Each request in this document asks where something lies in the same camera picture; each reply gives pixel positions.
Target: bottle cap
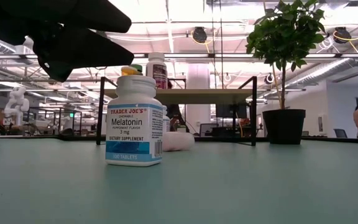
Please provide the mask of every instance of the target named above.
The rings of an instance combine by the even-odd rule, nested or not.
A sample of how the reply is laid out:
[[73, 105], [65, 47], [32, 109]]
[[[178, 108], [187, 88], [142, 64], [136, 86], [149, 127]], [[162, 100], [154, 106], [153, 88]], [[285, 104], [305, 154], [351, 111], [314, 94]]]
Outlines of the bottle cap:
[[137, 64], [132, 64], [130, 65], [132, 68], [136, 68], [136, 70], [138, 72], [142, 72], [143, 71], [143, 67], [141, 65], [137, 65]]

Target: green leaves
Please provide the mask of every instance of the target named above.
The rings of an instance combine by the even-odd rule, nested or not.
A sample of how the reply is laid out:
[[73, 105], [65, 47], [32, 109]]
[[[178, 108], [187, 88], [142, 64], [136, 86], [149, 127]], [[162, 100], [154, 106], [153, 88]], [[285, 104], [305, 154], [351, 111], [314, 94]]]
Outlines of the green leaves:
[[293, 20], [293, 15], [292, 14], [283, 14], [283, 18], [286, 20]]
[[307, 64], [307, 63], [305, 62], [305, 60], [299, 59], [299, 58], [297, 58], [297, 59], [295, 60], [295, 63], [296, 63], [296, 66], [298, 66], [298, 68], [301, 68], [302, 65], [306, 65], [306, 64]]
[[317, 22], [317, 26], [320, 28], [321, 31], [323, 31], [324, 33], [326, 32], [326, 29], [324, 28], [324, 25], [322, 25], [322, 23]]
[[305, 3], [305, 8], [309, 8], [310, 6], [316, 4], [318, 2], [318, 0], [309, 0], [308, 2]]
[[281, 71], [281, 61], [276, 61], [276, 67]]
[[296, 69], [296, 63], [295, 63], [295, 62], [292, 62], [291, 71], [295, 71], [295, 69]]
[[321, 35], [321, 34], [316, 34], [316, 35], [313, 37], [312, 42], [315, 43], [315, 44], [319, 44], [319, 43], [321, 43], [323, 40], [324, 40], [323, 35]]
[[276, 66], [285, 73], [287, 64], [291, 71], [306, 65], [303, 60], [310, 49], [322, 42], [324, 37], [318, 32], [325, 32], [320, 19], [324, 11], [310, 9], [318, 0], [294, 0], [285, 4], [280, 0], [275, 9], [266, 9], [266, 15], [256, 20], [254, 31], [247, 38], [247, 54], [253, 54], [264, 63]]

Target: office chair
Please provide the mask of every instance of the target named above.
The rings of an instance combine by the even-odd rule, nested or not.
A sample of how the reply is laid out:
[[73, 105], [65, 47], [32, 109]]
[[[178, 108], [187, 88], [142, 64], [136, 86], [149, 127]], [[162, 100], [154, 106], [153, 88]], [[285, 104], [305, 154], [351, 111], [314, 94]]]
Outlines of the office chair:
[[218, 126], [217, 123], [200, 124], [200, 137], [211, 137], [206, 136], [205, 133], [212, 133], [212, 128], [217, 128]]
[[347, 134], [343, 129], [334, 129], [337, 138], [347, 138]]

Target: black plant pot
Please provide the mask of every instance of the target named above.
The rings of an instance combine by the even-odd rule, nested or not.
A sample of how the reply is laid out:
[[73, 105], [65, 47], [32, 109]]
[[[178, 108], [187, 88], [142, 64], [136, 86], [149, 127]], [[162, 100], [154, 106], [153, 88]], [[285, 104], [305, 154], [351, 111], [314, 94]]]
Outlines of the black plant pot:
[[264, 111], [263, 116], [271, 144], [301, 144], [305, 110]]

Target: blue label stripe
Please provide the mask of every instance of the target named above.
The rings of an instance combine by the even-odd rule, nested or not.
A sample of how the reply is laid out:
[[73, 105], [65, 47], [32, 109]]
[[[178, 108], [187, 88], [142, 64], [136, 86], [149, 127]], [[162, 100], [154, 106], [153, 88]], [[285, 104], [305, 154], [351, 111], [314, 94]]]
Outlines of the blue label stripe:
[[127, 154], [106, 152], [106, 159], [114, 161], [150, 162], [161, 160], [161, 157], [152, 158], [150, 154]]
[[162, 107], [159, 107], [157, 105], [152, 105], [148, 103], [138, 103], [138, 104], [124, 104], [124, 105], [108, 105], [107, 108], [138, 108], [138, 107], [149, 107], [149, 108], [155, 108], [158, 110], [162, 110]]

